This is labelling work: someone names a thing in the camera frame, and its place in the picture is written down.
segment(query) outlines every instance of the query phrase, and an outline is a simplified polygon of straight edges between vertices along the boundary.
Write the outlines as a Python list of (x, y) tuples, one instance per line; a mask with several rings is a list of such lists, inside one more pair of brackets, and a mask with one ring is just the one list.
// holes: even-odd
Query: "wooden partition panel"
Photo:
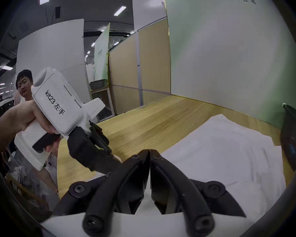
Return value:
[(135, 35), (128, 37), (110, 52), (112, 84), (138, 88)]
[(143, 91), (144, 105), (147, 105), (153, 101), (162, 99), (166, 96), (169, 96), (169, 95), (163, 94), (163, 93), (158, 93), (158, 92)]
[(170, 42), (167, 19), (138, 32), (142, 88), (171, 90)]
[(139, 90), (113, 86), (117, 114), (122, 114), (140, 106)]

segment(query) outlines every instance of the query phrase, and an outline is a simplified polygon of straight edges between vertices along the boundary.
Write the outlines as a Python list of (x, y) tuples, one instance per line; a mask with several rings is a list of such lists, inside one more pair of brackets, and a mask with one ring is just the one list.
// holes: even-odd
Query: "hand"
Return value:
[[(23, 102), (15, 108), (15, 120), (17, 121), (16, 127), (18, 127), (18, 130), (24, 131), (28, 125), (36, 119), (41, 127), (48, 133), (54, 133), (56, 132), (56, 129), (51, 125), (49, 120), (45, 117), (45, 115), (42, 113), (40, 108), (37, 106), (34, 100)], [(48, 145), (45, 147), (46, 152), (55, 152), (58, 151), (58, 146), (60, 142), (60, 135), (59, 137), (54, 141), (52, 145)]]
[(41, 127), (48, 133), (56, 132), (35, 101), (26, 101), (7, 110), (0, 117), (0, 152), (2, 152), (15, 135), (27, 128), (27, 126), (37, 119)]
[(18, 132), (24, 131), (28, 125), (36, 119), (41, 127), (48, 133), (55, 133), (56, 129), (51, 125), (49, 120), (42, 113), (34, 100), (18, 104), (10, 109), (14, 116), (14, 127)]

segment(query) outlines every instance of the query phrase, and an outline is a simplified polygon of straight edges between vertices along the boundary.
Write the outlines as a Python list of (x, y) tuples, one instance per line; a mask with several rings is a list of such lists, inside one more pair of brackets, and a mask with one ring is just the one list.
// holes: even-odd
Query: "wooden table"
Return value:
[[(270, 124), (220, 106), (173, 95), (115, 116), (98, 125), (110, 140), (113, 154), (125, 161), (142, 149), (156, 149), (160, 153), (164, 152), (210, 117), (218, 114), (223, 114), (237, 124), (268, 135), (272, 138), (274, 145), (280, 145), (280, 129)], [(68, 191), (72, 183), (87, 181), (95, 176), (95, 172), (83, 167), (69, 155), (65, 139), (59, 145), (57, 164), (60, 197)], [(284, 155), (283, 167), (286, 185), (288, 185), (294, 172)]]

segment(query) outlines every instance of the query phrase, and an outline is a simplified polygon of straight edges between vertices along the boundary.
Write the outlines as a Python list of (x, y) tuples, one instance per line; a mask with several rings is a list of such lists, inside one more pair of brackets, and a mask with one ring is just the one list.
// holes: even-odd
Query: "black object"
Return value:
[(105, 86), (105, 79), (90, 82), (90, 89), (100, 89)]
[(214, 229), (212, 212), (245, 217), (223, 184), (190, 180), (152, 149), (133, 155), (106, 176), (72, 184), (53, 215), (86, 212), (84, 231), (90, 236), (109, 236), (113, 212), (135, 214), (144, 198), (149, 170), (155, 205), (162, 214), (183, 212), (191, 236), (206, 236)]
[(55, 19), (60, 18), (60, 6), (55, 7)]
[(91, 171), (107, 174), (117, 169), (121, 162), (111, 154), (109, 140), (103, 135), (102, 129), (92, 122), (90, 124), (90, 137), (81, 127), (75, 127), (69, 134), (69, 154)]
[(52, 145), (54, 141), (60, 137), (60, 134), (55, 133), (45, 133), (34, 145), (33, 149), (39, 154), (43, 152), (47, 145)]
[(281, 129), (281, 145), (292, 169), (296, 171), (296, 109), (283, 105), (285, 118)]

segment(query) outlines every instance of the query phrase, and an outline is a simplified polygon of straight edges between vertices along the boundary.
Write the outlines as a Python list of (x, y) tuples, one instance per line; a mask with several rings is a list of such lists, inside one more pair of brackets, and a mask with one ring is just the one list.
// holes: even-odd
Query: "white panel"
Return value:
[(171, 93), (281, 128), (282, 103), (296, 108), (296, 44), (272, 0), (252, 1), (166, 1)]
[(94, 65), (93, 64), (87, 64), (87, 75), (88, 75), (88, 81), (89, 83), (94, 81)]
[(42, 28), (19, 41), (16, 72), (32, 71), (33, 78), (44, 68), (59, 70), (85, 103), (91, 100), (84, 60), (83, 19)]
[(134, 29), (167, 16), (164, 0), (133, 0)]

